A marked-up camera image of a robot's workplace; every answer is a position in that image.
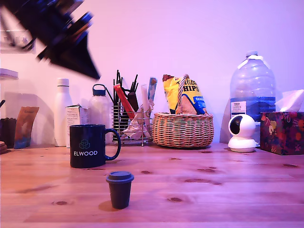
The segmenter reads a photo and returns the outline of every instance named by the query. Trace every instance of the white box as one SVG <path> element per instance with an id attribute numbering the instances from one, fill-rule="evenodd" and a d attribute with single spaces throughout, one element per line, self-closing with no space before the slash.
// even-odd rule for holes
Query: white box
<path id="1" fill-rule="evenodd" d="M 69 106 L 66 107 L 66 147 L 70 148 L 70 126 L 72 125 L 80 125 L 80 124 L 88 124 L 88 110 L 86 108 L 80 106 Z"/>

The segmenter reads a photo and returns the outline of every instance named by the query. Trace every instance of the plastic water jug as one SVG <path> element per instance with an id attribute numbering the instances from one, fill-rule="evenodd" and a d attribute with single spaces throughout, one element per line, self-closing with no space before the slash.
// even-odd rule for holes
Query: plastic water jug
<path id="1" fill-rule="evenodd" d="M 261 112 L 276 111 L 276 81 L 269 65 L 256 51 L 249 51 L 230 83 L 231 117 L 250 115 L 256 122 L 254 139 L 259 146 Z"/>

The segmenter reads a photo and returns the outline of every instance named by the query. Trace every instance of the white shelf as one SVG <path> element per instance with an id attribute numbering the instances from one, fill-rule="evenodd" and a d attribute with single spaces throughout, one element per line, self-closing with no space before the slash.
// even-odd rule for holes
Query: white shelf
<path id="1" fill-rule="evenodd" d="M 0 80 L 18 80 L 18 72 L 0 68 Z"/>

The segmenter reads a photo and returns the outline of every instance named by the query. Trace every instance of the white security camera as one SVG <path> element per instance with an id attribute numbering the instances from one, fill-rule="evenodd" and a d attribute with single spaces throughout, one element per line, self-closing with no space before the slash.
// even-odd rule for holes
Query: white security camera
<path id="1" fill-rule="evenodd" d="M 228 147 L 232 151 L 253 152 L 255 150 L 257 144 L 251 136 L 256 129 L 256 123 L 251 116 L 239 114 L 232 117 L 229 121 L 228 128 L 232 134 Z"/>

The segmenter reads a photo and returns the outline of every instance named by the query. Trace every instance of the chip bag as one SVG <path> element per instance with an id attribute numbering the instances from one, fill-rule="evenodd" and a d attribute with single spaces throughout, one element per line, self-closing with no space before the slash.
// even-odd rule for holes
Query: chip bag
<path id="1" fill-rule="evenodd" d="M 165 96 L 171 114 L 177 114 L 178 92 L 181 80 L 182 77 L 178 78 L 171 75 L 163 75 L 162 77 Z M 200 89 L 195 81 L 189 79 L 189 76 L 183 86 L 181 106 L 182 114 L 208 114 Z"/>

